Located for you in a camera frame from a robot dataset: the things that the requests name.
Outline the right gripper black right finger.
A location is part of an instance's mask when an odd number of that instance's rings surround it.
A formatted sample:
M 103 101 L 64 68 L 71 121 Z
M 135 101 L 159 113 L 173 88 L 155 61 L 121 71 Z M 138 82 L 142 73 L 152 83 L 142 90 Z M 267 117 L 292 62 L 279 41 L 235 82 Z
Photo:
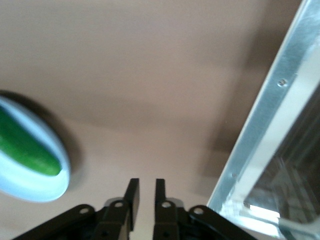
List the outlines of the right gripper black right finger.
M 184 204 L 177 198 L 166 197 L 164 179 L 155 184 L 154 240 L 196 240 L 197 235 L 189 222 Z

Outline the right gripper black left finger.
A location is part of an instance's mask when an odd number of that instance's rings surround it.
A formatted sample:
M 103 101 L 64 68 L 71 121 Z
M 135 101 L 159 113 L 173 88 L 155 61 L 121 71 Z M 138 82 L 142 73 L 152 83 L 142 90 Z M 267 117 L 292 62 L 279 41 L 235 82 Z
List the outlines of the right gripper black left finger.
M 129 240 L 134 230 L 140 203 L 140 180 L 129 181 L 123 197 L 109 199 L 99 211 L 93 232 L 95 240 Z

